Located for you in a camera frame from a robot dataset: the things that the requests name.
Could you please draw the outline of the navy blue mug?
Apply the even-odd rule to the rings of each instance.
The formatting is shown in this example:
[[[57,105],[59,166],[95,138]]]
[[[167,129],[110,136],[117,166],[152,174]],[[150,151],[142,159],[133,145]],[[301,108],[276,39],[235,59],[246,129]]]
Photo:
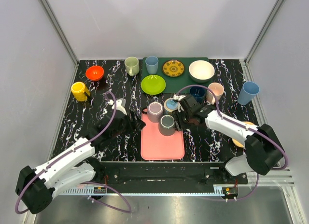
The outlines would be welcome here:
[[[203,104],[205,100],[206,91],[202,87],[192,86],[189,89],[190,95],[192,95],[198,103]]]

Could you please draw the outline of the grey mug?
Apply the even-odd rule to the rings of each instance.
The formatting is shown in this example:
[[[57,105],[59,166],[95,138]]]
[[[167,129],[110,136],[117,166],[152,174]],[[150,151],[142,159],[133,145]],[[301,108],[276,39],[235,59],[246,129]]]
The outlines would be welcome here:
[[[164,136],[171,136],[175,133],[175,121],[171,115],[163,115],[159,121],[159,132]]]

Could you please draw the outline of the pink mug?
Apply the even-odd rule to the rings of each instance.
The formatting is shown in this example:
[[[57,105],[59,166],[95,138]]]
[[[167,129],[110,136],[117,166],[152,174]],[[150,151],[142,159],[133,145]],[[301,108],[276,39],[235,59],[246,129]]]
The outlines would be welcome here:
[[[220,83],[211,83],[209,84],[208,89],[214,93],[213,95],[210,90],[207,90],[206,92],[206,101],[211,105],[215,104],[216,101],[219,101],[225,91],[224,86]]]

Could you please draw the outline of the light green mug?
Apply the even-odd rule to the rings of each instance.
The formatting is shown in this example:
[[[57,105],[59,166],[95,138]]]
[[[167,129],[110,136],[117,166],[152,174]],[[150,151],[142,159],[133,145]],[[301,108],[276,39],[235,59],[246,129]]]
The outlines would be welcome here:
[[[135,76],[139,73],[139,60],[136,57],[128,57],[125,59],[125,68],[129,76]]]

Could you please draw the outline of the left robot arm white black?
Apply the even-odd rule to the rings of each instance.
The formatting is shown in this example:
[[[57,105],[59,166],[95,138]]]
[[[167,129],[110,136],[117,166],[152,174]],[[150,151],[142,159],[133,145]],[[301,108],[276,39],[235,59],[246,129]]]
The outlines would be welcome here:
[[[97,152],[121,134],[140,132],[146,124],[129,111],[112,112],[94,126],[84,130],[68,149],[46,163],[20,170],[15,192],[18,195],[15,212],[22,214],[19,203],[32,214],[43,211],[58,195],[85,182],[107,182],[105,168],[93,158]]]

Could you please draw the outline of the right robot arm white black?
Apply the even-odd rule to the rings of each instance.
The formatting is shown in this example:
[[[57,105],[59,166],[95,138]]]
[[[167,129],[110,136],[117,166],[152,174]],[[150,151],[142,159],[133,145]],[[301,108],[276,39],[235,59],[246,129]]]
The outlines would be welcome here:
[[[271,126],[248,125],[221,113],[215,105],[202,105],[192,95],[174,95],[178,110],[172,113],[177,130],[192,125],[218,131],[243,145],[245,154],[226,161],[219,171],[223,183],[231,183],[242,173],[267,175],[285,157],[280,141]]]

